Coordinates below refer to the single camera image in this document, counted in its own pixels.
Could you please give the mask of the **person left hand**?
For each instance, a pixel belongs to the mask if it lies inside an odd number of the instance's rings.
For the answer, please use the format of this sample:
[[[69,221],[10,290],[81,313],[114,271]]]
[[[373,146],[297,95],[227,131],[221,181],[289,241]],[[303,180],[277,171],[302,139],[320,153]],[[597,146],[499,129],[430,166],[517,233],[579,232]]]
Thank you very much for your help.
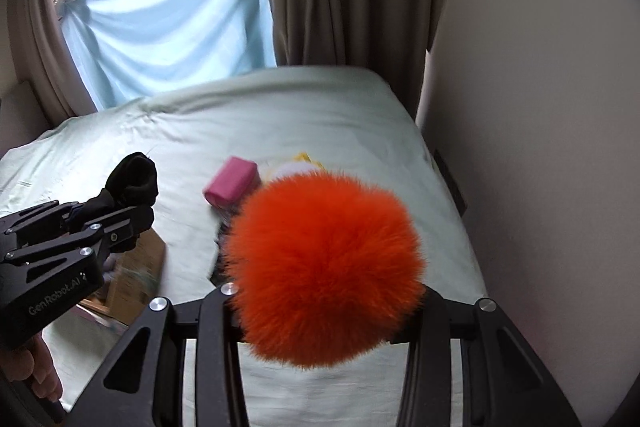
[[[61,399],[63,386],[42,333],[36,334],[21,348],[2,349],[0,361],[2,373],[9,383],[33,378],[32,391],[39,399],[51,402]]]

